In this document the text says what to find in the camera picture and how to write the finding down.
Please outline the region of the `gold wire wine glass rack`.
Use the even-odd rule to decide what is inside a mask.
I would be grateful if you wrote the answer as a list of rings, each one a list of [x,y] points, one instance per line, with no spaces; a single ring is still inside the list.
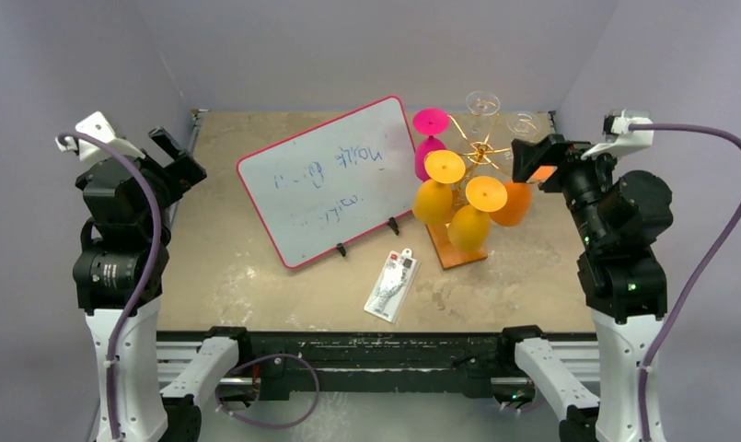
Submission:
[[[423,181],[416,192],[413,212],[425,224],[435,254],[444,270],[483,261],[491,226],[516,227],[533,201],[533,186],[550,177],[553,166],[542,166],[523,183],[506,182],[478,172],[490,168],[505,177],[509,168],[492,158],[511,160],[509,147],[492,146],[492,133],[500,115],[491,116],[485,133],[466,134],[457,119],[443,110],[422,110],[414,128],[425,138],[415,150],[417,175]]]

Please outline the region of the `yellow wine glass front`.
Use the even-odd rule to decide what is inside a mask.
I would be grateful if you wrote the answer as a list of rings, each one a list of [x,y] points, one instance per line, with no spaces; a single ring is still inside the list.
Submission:
[[[448,239],[464,252],[478,251],[489,235],[490,213],[500,210],[507,201],[504,185],[496,178],[478,176],[465,188],[467,204],[459,208],[447,228]]]

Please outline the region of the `red framed whiteboard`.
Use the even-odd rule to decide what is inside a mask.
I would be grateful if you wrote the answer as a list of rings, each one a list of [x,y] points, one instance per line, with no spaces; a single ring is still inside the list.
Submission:
[[[409,213],[414,150],[402,101],[388,96],[242,157],[237,174],[295,269]]]

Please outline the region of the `white plastic packaged item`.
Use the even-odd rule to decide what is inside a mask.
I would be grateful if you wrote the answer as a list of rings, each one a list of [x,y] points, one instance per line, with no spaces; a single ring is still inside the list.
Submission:
[[[395,323],[418,269],[419,261],[413,256],[411,249],[392,250],[365,302],[364,311],[386,322]]]

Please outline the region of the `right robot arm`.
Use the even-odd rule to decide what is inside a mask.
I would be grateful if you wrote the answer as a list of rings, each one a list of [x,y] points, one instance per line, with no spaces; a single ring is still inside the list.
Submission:
[[[600,392],[584,387],[536,327],[509,333],[496,361],[533,381],[562,441],[661,441],[653,349],[667,313],[667,280],[652,246],[672,225],[672,193],[647,171],[614,178],[616,158],[588,151],[588,143],[559,134],[514,140],[512,179],[524,183],[553,169],[540,189],[562,195],[584,247],[577,276],[596,328]]]

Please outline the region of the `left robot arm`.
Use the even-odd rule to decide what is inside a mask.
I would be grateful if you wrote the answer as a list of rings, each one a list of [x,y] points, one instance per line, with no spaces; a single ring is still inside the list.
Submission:
[[[82,151],[101,142],[118,152],[75,182],[90,213],[73,278],[97,358],[100,441],[195,441],[224,374],[241,377],[254,364],[244,329],[215,327],[176,379],[159,384],[156,325],[168,262],[167,211],[206,173],[165,129],[149,137],[170,156],[168,165],[106,123],[65,137]]]

